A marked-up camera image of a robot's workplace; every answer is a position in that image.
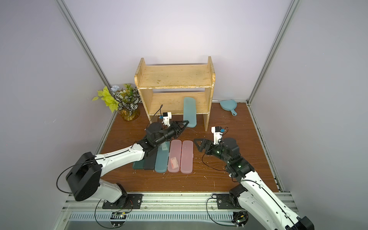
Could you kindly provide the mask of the teal pencil case shelf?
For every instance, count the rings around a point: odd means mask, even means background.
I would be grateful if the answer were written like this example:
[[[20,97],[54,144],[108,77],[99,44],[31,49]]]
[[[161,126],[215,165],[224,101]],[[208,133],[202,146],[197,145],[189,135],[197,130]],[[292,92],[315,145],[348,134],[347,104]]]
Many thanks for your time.
[[[196,100],[192,97],[184,98],[183,120],[187,120],[189,122],[187,127],[194,128],[197,125]]]

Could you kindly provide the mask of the pink pencil case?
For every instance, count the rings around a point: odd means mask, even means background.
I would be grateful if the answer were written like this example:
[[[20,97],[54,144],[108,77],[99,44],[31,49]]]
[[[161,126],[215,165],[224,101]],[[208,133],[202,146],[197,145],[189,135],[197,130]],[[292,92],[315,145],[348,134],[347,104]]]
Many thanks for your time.
[[[180,171],[190,174],[193,171],[194,144],[191,140],[185,140],[182,144]]]
[[[182,153],[182,141],[172,140],[170,143],[169,160],[167,170],[172,173],[177,173],[180,170]]]

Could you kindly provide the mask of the light teal large pencil case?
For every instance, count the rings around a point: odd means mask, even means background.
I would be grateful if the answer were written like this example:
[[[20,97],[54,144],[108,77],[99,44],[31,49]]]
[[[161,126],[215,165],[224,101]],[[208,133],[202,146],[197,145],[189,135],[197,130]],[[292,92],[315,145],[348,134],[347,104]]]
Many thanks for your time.
[[[158,173],[165,173],[167,171],[168,160],[169,160],[170,142],[166,141],[158,147],[155,168],[154,170]]]

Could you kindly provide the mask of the black pencil case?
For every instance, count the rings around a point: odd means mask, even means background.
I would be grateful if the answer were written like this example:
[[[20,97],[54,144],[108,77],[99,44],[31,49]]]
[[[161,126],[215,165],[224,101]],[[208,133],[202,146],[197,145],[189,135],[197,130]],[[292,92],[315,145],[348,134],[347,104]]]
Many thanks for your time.
[[[144,170],[154,170],[156,164],[157,152],[153,153],[152,155],[148,156],[144,159]]]

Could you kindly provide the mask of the dark green pencil case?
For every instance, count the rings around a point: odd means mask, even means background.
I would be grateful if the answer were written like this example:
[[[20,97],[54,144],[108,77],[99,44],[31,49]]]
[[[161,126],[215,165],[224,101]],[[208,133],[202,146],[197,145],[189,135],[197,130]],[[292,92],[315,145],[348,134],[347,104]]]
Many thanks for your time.
[[[133,163],[132,168],[135,170],[142,170],[144,169],[144,162],[145,160],[136,161]]]

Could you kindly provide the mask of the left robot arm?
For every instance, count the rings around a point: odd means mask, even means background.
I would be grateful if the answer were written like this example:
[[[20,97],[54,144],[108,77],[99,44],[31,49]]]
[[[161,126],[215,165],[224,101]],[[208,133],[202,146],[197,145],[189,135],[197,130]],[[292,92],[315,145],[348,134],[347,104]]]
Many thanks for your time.
[[[109,183],[101,177],[116,168],[151,156],[161,144],[178,138],[188,124],[188,120],[172,121],[164,128],[163,123],[153,122],[145,129],[144,138],[131,146],[105,154],[84,153],[66,175],[74,199],[84,201],[94,197],[119,208],[124,207],[128,196],[122,185]]]

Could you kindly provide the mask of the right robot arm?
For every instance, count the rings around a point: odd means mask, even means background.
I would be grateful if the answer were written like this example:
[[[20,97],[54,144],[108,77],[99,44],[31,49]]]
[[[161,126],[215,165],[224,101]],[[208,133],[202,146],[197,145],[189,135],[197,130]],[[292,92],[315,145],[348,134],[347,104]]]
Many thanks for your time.
[[[239,183],[230,191],[233,202],[251,213],[267,230],[313,230],[312,221],[287,207],[264,183],[257,171],[241,156],[233,138],[215,144],[207,139],[195,139],[198,151],[226,163],[225,170]]]

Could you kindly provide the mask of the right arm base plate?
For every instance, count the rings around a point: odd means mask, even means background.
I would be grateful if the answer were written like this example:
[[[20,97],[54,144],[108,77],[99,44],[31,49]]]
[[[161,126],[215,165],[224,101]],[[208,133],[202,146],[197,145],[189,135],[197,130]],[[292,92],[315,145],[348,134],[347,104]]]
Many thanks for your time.
[[[224,193],[213,195],[216,199],[218,209],[243,210],[234,196]]]

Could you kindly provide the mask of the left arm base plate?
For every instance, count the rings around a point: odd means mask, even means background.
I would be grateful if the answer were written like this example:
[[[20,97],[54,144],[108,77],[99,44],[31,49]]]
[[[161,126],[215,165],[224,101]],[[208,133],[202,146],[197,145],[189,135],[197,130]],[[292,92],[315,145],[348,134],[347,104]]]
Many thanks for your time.
[[[116,202],[105,201],[102,209],[140,209],[143,194],[123,194]]]

